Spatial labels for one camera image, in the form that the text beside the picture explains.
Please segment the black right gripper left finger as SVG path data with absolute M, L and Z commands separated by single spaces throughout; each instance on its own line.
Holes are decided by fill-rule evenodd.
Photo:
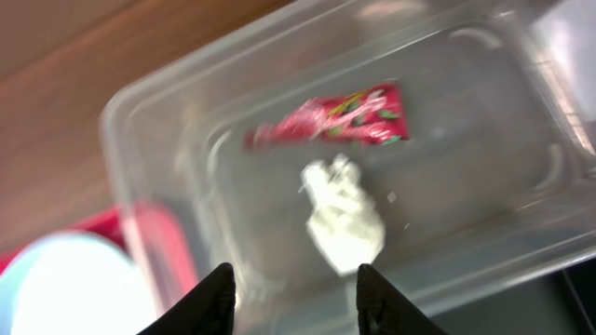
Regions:
M 232 335 L 234 268 L 223 262 L 138 335 Z

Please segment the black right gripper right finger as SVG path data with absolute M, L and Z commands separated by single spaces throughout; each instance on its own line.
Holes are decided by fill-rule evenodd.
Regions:
M 360 335 L 447 335 L 370 264 L 358 268 Z

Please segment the white tissue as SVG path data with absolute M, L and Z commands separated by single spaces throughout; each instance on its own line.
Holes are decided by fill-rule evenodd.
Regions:
M 386 226 L 361 187 L 358 165 L 344 154 L 330 163 L 314 160 L 301 181 L 312 205 L 306 230 L 331 268 L 347 276 L 373 262 L 385 246 Z

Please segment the red snack wrapper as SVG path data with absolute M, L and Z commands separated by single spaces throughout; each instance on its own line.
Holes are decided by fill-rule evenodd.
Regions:
M 249 131 L 244 145 L 257 149 L 314 140 L 384 145 L 409 138 L 400 87 L 384 82 L 346 96 L 307 100 L 281 121 Z

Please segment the red plastic tray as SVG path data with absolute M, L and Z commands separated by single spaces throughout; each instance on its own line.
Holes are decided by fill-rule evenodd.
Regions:
M 200 281 L 182 217 L 161 203 L 133 210 L 109 208 L 48 236 L 91 235 L 106 240 L 139 266 L 156 311 L 165 313 Z

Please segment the light blue plate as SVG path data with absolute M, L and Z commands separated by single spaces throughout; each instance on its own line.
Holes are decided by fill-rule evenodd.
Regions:
M 1 274 L 1 333 L 138 334 L 158 319 L 137 264 L 94 234 L 55 234 Z

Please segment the black plastic bin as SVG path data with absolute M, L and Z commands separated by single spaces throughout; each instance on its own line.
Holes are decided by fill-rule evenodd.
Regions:
M 538 277 L 432 320 L 453 335 L 593 334 L 595 261 Z

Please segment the clear plastic bin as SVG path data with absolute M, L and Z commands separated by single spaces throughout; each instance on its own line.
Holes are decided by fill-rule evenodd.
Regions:
M 383 82 L 407 141 L 242 145 Z M 298 1 L 120 90 L 102 135 L 122 210 L 180 214 L 201 278 L 234 266 L 236 333 L 357 332 L 356 279 L 305 227 L 301 171 L 338 154 L 386 226 L 375 268 L 438 314 L 594 257 L 595 5 Z

